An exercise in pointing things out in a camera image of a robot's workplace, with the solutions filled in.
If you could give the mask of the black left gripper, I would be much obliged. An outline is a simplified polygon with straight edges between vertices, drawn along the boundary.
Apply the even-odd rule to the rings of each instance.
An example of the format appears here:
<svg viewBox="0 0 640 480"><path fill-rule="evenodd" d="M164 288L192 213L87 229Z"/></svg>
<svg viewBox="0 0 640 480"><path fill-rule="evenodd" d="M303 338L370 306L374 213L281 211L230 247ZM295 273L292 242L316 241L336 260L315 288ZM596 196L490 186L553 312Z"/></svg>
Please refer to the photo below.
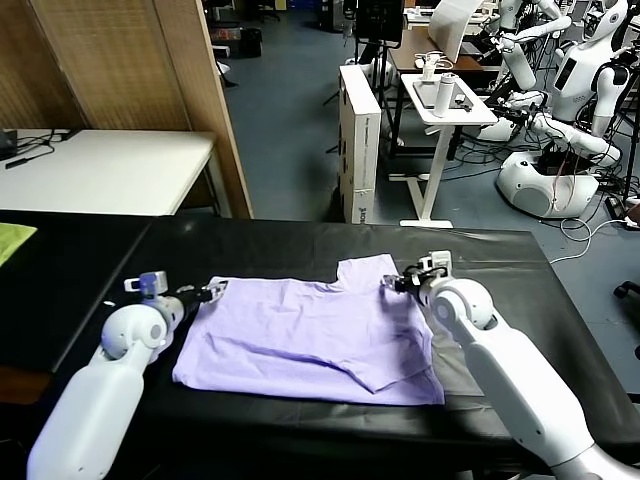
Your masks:
<svg viewBox="0 0 640 480"><path fill-rule="evenodd" d="M179 287L175 298L180 301L185 313L197 311L202 303L220 300L228 286L227 281L213 281L207 284L187 284Z"/></svg>

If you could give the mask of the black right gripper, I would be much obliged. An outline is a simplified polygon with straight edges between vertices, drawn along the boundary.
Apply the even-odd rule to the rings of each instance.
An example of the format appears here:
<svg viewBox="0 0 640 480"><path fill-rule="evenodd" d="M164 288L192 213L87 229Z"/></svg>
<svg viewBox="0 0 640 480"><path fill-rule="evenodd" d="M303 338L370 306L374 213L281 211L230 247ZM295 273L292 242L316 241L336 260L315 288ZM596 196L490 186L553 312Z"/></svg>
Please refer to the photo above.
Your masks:
<svg viewBox="0 0 640 480"><path fill-rule="evenodd" d="M385 274L382 278L382 283L387 285L384 287L387 292L418 295L424 283L424 278L425 276L420 272L404 273L400 276Z"/></svg>

